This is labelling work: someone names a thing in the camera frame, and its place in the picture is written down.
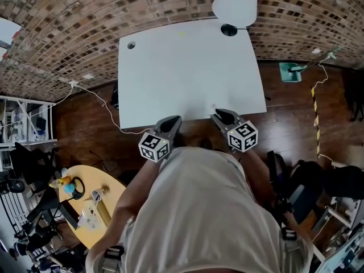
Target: yellow and black tape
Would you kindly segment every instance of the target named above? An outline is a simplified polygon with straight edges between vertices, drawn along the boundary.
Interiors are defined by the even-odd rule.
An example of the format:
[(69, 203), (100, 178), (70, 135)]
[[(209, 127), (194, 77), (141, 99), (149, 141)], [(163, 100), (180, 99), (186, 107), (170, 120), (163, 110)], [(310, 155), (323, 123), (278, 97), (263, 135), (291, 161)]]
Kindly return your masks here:
[(320, 157), (320, 124), (319, 124), (319, 113), (317, 112), (317, 101), (315, 96), (315, 88), (311, 88), (311, 94), (313, 99), (313, 108), (315, 110), (315, 125), (316, 125), (316, 140), (317, 140), (317, 157)]

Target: white lamp shade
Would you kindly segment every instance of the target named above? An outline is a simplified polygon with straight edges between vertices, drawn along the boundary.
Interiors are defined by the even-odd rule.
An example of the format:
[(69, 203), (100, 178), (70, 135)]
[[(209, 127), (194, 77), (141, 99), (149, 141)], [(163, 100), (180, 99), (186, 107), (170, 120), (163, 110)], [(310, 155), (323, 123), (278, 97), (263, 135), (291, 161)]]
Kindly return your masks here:
[(246, 27), (257, 19), (258, 0), (215, 0), (212, 10), (222, 22)]

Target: black lamp base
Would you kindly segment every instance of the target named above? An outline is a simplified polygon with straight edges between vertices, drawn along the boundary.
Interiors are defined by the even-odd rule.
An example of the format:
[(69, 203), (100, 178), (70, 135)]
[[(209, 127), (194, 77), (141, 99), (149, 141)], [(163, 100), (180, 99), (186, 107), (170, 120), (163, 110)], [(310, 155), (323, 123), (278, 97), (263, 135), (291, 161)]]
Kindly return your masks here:
[(238, 29), (230, 24), (224, 24), (221, 26), (221, 32), (226, 36), (236, 36)]

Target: white cable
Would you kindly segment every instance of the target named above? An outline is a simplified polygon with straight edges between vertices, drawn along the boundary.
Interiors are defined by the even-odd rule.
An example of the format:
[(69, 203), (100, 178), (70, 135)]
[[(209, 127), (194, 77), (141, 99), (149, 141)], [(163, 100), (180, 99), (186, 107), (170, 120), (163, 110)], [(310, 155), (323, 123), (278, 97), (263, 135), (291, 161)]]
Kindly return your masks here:
[(114, 122), (114, 118), (113, 118), (113, 114), (111, 113), (111, 111), (110, 111), (110, 109), (108, 108), (108, 106), (107, 106), (107, 103), (106, 103), (106, 101), (104, 100), (104, 99), (102, 99), (99, 95), (97, 95), (95, 92), (92, 92), (92, 91), (90, 91), (90, 90), (87, 90), (86, 88), (83, 88), (83, 87), (81, 87), (81, 86), (79, 86), (79, 85), (76, 85), (76, 87), (78, 87), (78, 88), (81, 88), (82, 90), (84, 90), (84, 91), (87, 91), (87, 92), (89, 92), (89, 93), (92, 93), (92, 94), (94, 94), (94, 95), (96, 95), (96, 97), (98, 98), (98, 99), (100, 99), (102, 102), (104, 102), (104, 104), (105, 104), (105, 107), (106, 107), (106, 109), (108, 110), (108, 112), (110, 113), (110, 116), (111, 116), (111, 120), (113, 121), (113, 124), (114, 124), (114, 126), (116, 126), (123, 134), (142, 134), (143, 132), (145, 132), (145, 131), (147, 131), (147, 130), (152, 130), (152, 129), (145, 129), (145, 130), (143, 130), (143, 131), (141, 131), (141, 132), (139, 132), (139, 133), (132, 133), (132, 132), (126, 132), (126, 131), (123, 131), (115, 122)]
[(316, 88), (316, 86), (317, 86), (317, 84), (318, 83), (320, 83), (320, 84), (323, 84), (328, 78), (329, 78), (329, 75), (327, 74), (327, 72), (326, 72), (326, 70), (325, 70), (325, 67), (323, 66), (323, 65), (321, 65), (321, 62), (320, 63), (318, 63), (317, 65), (319, 65), (322, 69), (324, 69), (324, 71), (325, 71), (325, 74), (326, 74), (326, 79), (324, 80), (324, 81), (322, 81), (322, 82), (316, 82), (316, 85), (315, 85), (315, 87), (313, 87), (313, 88)]
[(333, 162), (333, 159), (329, 158), (328, 156), (325, 156), (325, 155), (323, 155), (323, 154), (319, 154), (319, 156), (323, 156), (323, 157), (325, 157), (325, 158), (328, 158), (329, 160), (331, 160), (331, 162)]
[(315, 237), (312, 239), (312, 242), (319, 236), (319, 234), (322, 232), (322, 230), (324, 229), (325, 225), (328, 224), (329, 220), (331, 219), (332, 216), (329, 217), (329, 219), (326, 221), (326, 223), (324, 224), (324, 226), (320, 229), (320, 231), (315, 235)]
[[(48, 109), (50, 109), (50, 108), (52, 108), (52, 107), (55, 107), (57, 104), (59, 104), (59, 103), (61, 103), (62, 101), (66, 100), (66, 99), (67, 99), (67, 97), (71, 95), (72, 91), (73, 91), (73, 87), (71, 88), (71, 91), (68, 93), (68, 95), (67, 95), (66, 97), (64, 97), (64, 98), (63, 98), (60, 102), (57, 102), (56, 104), (51, 105), (51, 106), (50, 106), (50, 107), (48, 107), (46, 110), (48, 110)], [(41, 113), (42, 113), (42, 112), (44, 112), (44, 111), (45, 111), (45, 110), (42, 110), (41, 112), (38, 112), (38, 113), (36, 113), (36, 114), (33, 114), (32, 116), (29, 116), (28, 118), (31, 118), (31, 117), (36, 116), (36, 115), (38, 115), (38, 114), (41, 114)], [(14, 125), (14, 124), (16, 124), (17, 122), (21, 122), (21, 120), (20, 120), (20, 121), (15, 121), (15, 122), (9, 123), (8, 125), (0, 126), (0, 129), (2, 129), (3, 127), (9, 126), (9, 125)]]
[(328, 224), (329, 220), (331, 217), (329, 217), (329, 219), (326, 221), (326, 223), (324, 224), (324, 226), (320, 229), (320, 231), (315, 235), (315, 237), (312, 239), (312, 242), (319, 236), (319, 234), (322, 232), (322, 230), (324, 229), (324, 227)]

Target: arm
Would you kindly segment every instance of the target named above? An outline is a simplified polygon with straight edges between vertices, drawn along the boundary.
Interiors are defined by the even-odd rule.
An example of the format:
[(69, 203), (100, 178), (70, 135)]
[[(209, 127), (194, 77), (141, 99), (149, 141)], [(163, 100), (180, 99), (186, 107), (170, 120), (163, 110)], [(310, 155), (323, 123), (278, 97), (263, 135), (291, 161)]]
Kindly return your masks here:
[(267, 165), (252, 149), (239, 153), (240, 163), (242, 164), (245, 176), (251, 186), (251, 190), (257, 203), (266, 207), (274, 205), (276, 194), (270, 183), (269, 169)]
[(146, 161), (142, 169), (121, 194), (111, 217), (110, 225), (104, 236), (91, 248), (86, 259), (86, 267), (90, 267), (96, 256), (106, 249), (116, 246), (127, 221), (136, 217), (148, 198), (150, 189), (158, 176), (162, 161), (154, 163)]
[[(266, 205), (273, 206), (276, 194), (270, 184), (270, 175), (267, 165), (264, 164), (261, 158), (252, 149), (245, 153), (239, 153), (239, 156), (258, 204), (262, 207), (265, 207)], [(284, 214), (284, 217), (287, 219), (287, 226), (291, 230), (294, 230), (297, 235), (301, 236), (307, 244), (312, 243), (309, 235), (299, 226), (292, 213), (287, 212)]]

